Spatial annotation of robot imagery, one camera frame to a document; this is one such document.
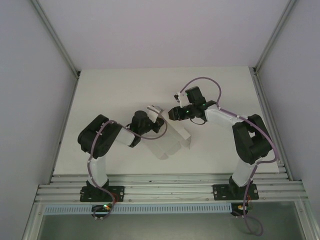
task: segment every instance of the white platform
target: white platform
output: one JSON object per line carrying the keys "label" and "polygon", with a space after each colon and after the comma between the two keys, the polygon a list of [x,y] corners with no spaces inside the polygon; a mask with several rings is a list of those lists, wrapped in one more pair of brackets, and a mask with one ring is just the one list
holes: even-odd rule
{"label": "white platform", "polygon": [[[147,105],[163,109],[177,106],[174,94],[196,77],[210,77],[222,88],[220,105],[242,115],[259,114],[261,108],[248,67],[188,67],[83,70],[65,129],[55,174],[86,174],[89,155],[81,151],[79,133],[99,114],[126,125]],[[218,88],[202,79],[199,86],[209,100]],[[232,173],[238,162],[233,135],[213,123],[181,122],[191,133],[190,149],[182,148],[167,160],[157,159],[143,144],[130,148],[115,142],[106,155],[107,174]],[[274,157],[270,152],[266,160]],[[277,173],[277,163],[262,164],[258,172]]]}

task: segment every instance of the purple cable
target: purple cable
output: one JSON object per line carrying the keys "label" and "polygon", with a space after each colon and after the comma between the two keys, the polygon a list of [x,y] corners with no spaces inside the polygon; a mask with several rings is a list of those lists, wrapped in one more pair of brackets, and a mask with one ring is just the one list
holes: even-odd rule
{"label": "purple cable", "polygon": [[[249,125],[251,125],[252,127],[254,127],[256,130],[258,130],[258,131],[265,137],[265,139],[269,142],[269,144],[271,145],[271,147],[272,147],[272,149],[273,149],[273,152],[274,152],[274,159],[273,159],[273,160],[270,160],[270,161],[259,161],[259,162],[257,162],[256,166],[253,168],[252,173],[251,173],[251,176],[250,176],[250,178],[249,178],[249,180],[248,180],[248,183],[246,184],[246,188],[245,188],[245,191],[244,191],[243,204],[242,204],[242,207],[243,207],[243,219],[244,219],[244,222],[245,222],[246,227],[248,228],[248,230],[250,231],[251,234],[260,237],[260,236],[262,236],[262,234],[264,233],[264,226],[263,226],[263,224],[262,224],[257,218],[255,218],[255,217],[253,217],[253,216],[247,216],[247,215],[246,215],[246,200],[247,200],[247,195],[248,195],[249,186],[250,186],[250,183],[251,183],[251,178],[252,178],[252,177],[254,176],[254,174],[256,173],[256,170],[257,170],[257,168],[258,168],[258,165],[259,165],[259,164],[270,164],[270,163],[276,162],[276,161],[279,159],[278,150],[277,150],[275,144],[272,142],[271,138],[270,138],[260,127],[258,127],[258,126],[255,125],[253,122],[249,121],[248,119],[246,119],[246,118],[244,118],[244,117],[242,117],[242,116],[240,116],[240,115],[237,115],[237,114],[235,114],[235,113],[233,113],[233,112],[231,112],[231,111],[225,110],[225,109],[223,109],[223,108],[221,108],[221,107],[219,106],[219,101],[220,101],[220,98],[221,98],[222,90],[221,90],[221,87],[220,87],[219,83],[217,83],[215,80],[213,80],[213,79],[211,79],[211,78],[209,78],[209,77],[205,77],[205,76],[197,77],[197,78],[192,79],[191,81],[189,81],[189,82],[182,88],[182,90],[180,91],[180,93],[182,93],[182,91],[185,90],[186,87],[187,87],[189,84],[191,84],[192,82],[194,82],[194,81],[196,81],[196,80],[199,80],[199,79],[207,79],[207,80],[210,80],[211,82],[214,82],[214,83],[217,85],[217,87],[218,87],[218,89],[219,89],[219,96],[218,96],[218,98],[217,98],[217,100],[216,100],[216,106],[219,108],[220,111],[222,111],[222,112],[224,112],[224,113],[226,113],[226,114],[228,114],[228,115],[231,115],[231,116],[233,116],[233,117],[239,118],[239,119],[241,119],[242,121],[245,121],[246,123],[248,123]],[[251,229],[250,226],[249,226],[249,223],[248,223],[248,219],[247,219],[247,218],[251,218],[251,219],[256,220],[256,221],[259,223],[260,227],[261,227],[261,232],[255,233],[254,231],[252,231],[252,229]]]}
{"label": "purple cable", "polygon": [[[147,107],[147,109],[150,110],[150,111],[152,111],[152,112],[154,112],[154,113],[156,113],[156,114],[158,114],[158,116],[161,117],[161,118],[164,120],[165,130],[164,130],[164,132],[163,132],[161,135],[156,136],[156,137],[145,137],[145,136],[141,136],[141,135],[139,135],[139,134],[131,131],[130,129],[126,128],[125,126],[121,125],[120,123],[117,123],[117,122],[114,121],[114,120],[108,120],[108,121],[106,121],[106,122],[101,126],[101,128],[99,129],[99,131],[98,131],[97,134],[95,135],[95,138],[94,138],[94,140],[93,140],[93,142],[92,142],[91,151],[90,151],[90,157],[89,157],[88,162],[87,162],[87,165],[86,165],[86,166],[87,166],[87,169],[88,169],[89,177],[90,177],[93,185],[94,185],[96,188],[98,188],[98,189],[100,189],[101,191],[109,194],[109,196],[112,198],[112,207],[111,207],[110,211],[102,218],[102,220],[105,219],[105,218],[107,218],[107,217],[110,215],[110,213],[111,213],[112,210],[114,209],[114,206],[115,206],[115,204],[116,204],[116,200],[115,200],[115,197],[112,195],[112,193],[109,192],[108,190],[100,187],[100,186],[96,183],[94,177],[92,176],[92,172],[91,172],[91,168],[90,168],[90,162],[91,162],[92,158],[94,157],[93,154],[94,154],[94,149],[95,149],[97,140],[98,140],[100,134],[102,133],[102,131],[105,129],[105,127],[106,127],[108,124],[118,124],[118,125],[120,125],[122,128],[124,128],[125,130],[127,130],[128,132],[130,132],[130,133],[134,134],[135,136],[137,136],[137,137],[139,137],[139,138],[142,138],[142,139],[156,140],[156,139],[161,138],[163,135],[166,134],[166,132],[167,132],[167,130],[168,130],[168,123],[167,123],[167,121],[165,120],[165,118],[164,118],[159,112],[157,112],[157,111],[155,111],[155,110],[153,110],[153,109],[151,109],[151,108],[149,108],[149,107]],[[93,212],[93,217],[96,218],[96,211]]]}

